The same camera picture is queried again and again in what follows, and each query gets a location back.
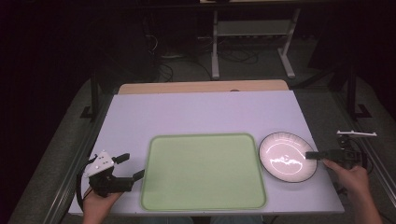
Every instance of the person's arm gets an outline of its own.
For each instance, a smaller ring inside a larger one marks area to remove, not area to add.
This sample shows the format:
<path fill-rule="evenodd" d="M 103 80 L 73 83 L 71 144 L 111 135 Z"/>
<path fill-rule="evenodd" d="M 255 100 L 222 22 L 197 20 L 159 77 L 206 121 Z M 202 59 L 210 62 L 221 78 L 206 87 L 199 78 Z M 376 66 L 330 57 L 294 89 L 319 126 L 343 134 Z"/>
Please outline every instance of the person's arm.
<path fill-rule="evenodd" d="M 97 195 L 91 188 L 87 189 L 83 202 L 83 224 L 100 224 L 107 217 L 111 207 L 122 193 L 112 193 L 106 198 Z"/>
<path fill-rule="evenodd" d="M 323 160 L 323 163 L 335 171 L 338 181 L 346 188 L 347 197 L 354 209 L 355 223 L 381 224 L 381 217 L 370 193 L 367 171 L 361 166 L 355 166 L 347 170 L 336 162 L 329 160 Z"/>

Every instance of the hand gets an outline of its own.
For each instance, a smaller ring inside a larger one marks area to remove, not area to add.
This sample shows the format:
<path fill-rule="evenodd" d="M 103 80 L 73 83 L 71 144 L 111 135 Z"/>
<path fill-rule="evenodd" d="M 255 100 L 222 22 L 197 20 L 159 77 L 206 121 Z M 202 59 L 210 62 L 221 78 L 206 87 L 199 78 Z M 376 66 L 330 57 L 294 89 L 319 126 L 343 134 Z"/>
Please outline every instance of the hand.
<path fill-rule="evenodd" d="M 122 195 L 121 193 L 108 194 L 106 198 L 97 195 L 91 187 L 84 194 L 84 218 L 85 224 L 102 223 L 111 210 L 116 200 Z"/>
<path fill-rule="evenodd" d="M 347 170 L 334 161 L 323 160 L 323 163 L 335 171 L 339 183 L 346 188 L 348 196 L 355 197 L 370 194 L 369 177 L 361 166 Z"/>

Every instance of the green tray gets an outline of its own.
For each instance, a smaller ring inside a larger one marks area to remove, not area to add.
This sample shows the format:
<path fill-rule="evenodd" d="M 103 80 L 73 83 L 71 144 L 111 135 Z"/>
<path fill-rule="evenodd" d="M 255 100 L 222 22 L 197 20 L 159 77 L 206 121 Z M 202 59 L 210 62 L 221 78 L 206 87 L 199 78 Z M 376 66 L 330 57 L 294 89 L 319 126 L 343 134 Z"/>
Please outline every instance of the green tray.
<path fill-rule="evenodd" d="M 265 201 L 251 135 L 162 135 L 151 140 L 142 186 L 144 209 L 258 209 Z"/>

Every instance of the white plate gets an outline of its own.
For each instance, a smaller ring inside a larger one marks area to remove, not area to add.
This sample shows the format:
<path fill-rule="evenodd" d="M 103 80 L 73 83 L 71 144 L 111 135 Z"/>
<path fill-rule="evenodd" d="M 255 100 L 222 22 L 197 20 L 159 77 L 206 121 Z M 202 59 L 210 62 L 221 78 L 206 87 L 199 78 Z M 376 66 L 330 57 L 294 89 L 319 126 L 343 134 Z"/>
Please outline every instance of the white plate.
<path fill-rule="evenodd" d="M 287 182 L 302 182 L 317 170 L 317 161 L 306 160 L 305 152 L 312 147 L 292 133 L 272 133 L 262 140 L 260 160 L 276 178 Z"/>

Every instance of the white table surface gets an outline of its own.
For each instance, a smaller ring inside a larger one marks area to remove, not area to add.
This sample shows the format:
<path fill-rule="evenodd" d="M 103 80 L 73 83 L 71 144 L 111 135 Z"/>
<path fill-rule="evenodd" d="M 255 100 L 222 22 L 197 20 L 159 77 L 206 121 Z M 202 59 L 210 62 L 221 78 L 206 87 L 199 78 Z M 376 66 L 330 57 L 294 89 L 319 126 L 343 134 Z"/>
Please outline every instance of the white table surface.
<path fill-rule="evenodd" d="M 92 155 L 102 150 L 131 159 L 115 167 L 117 177 L 145 168 L 149 142 L 162 134 L 249 133 L 257 147 L 265 136 L 294 133 L 317 150 L 293 91 L 231 91 L 116 95 L 108 109 Z M 142 181 L 125 192 L 111 213 L 123 216 L 214 216 L 225 214 L 342 213 L 344 207 L 319 162 L 315 174 L 301 183 L 287 183 L 262 168 L 267 203 L 258 210 L 148 212 L 140 206 Z M 83 177 L 82 190 L 88 179 Z M 76 198 L 69 213 L 81 214 Z"/>

